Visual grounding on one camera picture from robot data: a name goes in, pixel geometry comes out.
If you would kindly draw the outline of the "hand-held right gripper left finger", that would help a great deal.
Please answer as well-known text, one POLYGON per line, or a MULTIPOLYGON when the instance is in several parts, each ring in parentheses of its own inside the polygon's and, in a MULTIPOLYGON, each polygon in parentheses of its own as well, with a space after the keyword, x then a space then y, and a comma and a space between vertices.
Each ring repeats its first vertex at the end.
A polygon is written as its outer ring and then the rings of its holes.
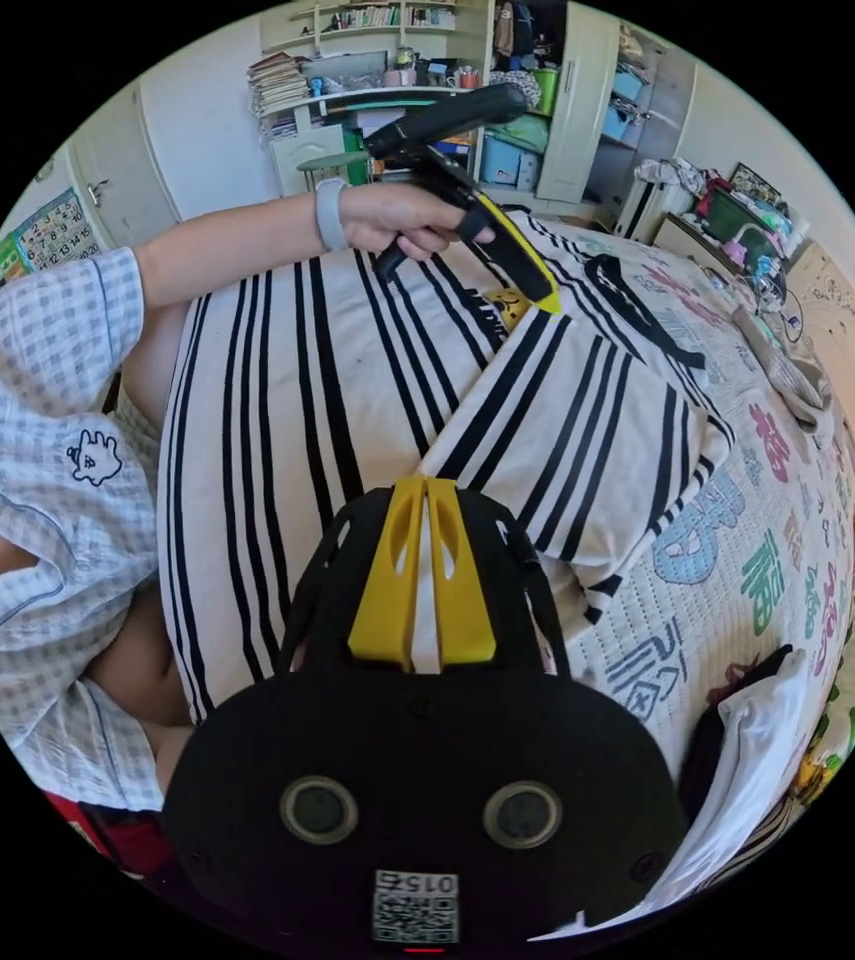
POLYGON ((410 671, 425 480, 403 478, 388 494, 348 648, 359 661, 410 671))

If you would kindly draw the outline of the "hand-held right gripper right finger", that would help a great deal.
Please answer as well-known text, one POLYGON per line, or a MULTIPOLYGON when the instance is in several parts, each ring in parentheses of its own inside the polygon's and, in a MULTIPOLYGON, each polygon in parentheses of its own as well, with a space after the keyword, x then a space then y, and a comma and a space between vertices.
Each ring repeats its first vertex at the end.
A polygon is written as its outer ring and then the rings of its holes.
POLYGON ((496 640, 454 482, 427 479, 426 502, 439 663, 487 664, 496 640))

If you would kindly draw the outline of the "person's left hand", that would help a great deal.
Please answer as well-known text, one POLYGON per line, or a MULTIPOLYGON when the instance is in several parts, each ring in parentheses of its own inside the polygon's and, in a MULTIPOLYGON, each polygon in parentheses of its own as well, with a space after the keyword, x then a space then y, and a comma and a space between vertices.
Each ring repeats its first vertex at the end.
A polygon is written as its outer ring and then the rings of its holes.
POLYGON ((396 244, 404 257, 426 261, 459 241, 464 210, 410 184, 347 187, 338 200, 349 247, 380 254, 396 244))

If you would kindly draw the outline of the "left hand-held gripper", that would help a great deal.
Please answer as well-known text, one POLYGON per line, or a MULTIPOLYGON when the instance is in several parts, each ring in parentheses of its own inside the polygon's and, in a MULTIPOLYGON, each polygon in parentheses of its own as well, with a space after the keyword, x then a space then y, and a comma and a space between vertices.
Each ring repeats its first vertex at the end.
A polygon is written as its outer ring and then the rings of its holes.
POLYGON ((540 253, 456 161, 431 145, 401 145, 389 151, 373 147, 372 158, 403 164, 414 185, 464 210, 459 240, 475 243, 480 234, 490 232, 481 246, 511 285, 538 309, 551 315, 563 312, 555 276, 540 253))

